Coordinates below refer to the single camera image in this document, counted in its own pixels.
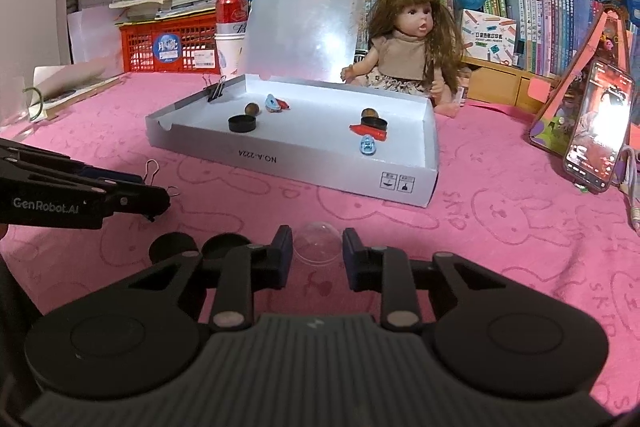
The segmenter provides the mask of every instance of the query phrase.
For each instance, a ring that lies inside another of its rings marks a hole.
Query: transparent clipboard
[[[364,0],[253,0],[239,72],[341,82]]]

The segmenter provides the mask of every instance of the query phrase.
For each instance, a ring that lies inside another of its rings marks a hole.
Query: glass cup
[[[34,116],[29,114],[31,91],[36,92],[39,103]],[[36,87],[24,87],[24,77],[0,77],[0,138],[15,140],[31,134],[31,122],[40,116],[43,106],[42,93]]]

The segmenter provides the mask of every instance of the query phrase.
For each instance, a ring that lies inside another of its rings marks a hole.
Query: ribbed black surface
[[[420,337],[369,315],[263,315],[214,335],[196,362],[152,393],[90,403],[45,393],[33,427],[594,427],[587,394],[521,403],[459,383]]]

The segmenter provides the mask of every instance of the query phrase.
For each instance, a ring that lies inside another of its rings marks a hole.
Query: wooden ball
[[[378,112],[375,109],[372,108],[366,108],[362,110],[362,113],[360,114],[361,118],[364,118],[365,116],[372,116],[373,118],[378,118]]]
[[[244,108],[244,113],[249,114],[251,116],[258,116],[259,112],[260,112],[260,106],[254,102],[248,103]]]

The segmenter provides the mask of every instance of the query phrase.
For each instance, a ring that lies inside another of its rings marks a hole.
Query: red plastic basket
[[[220,74],[215,33],[215,13],[121,26],[124,69]]]

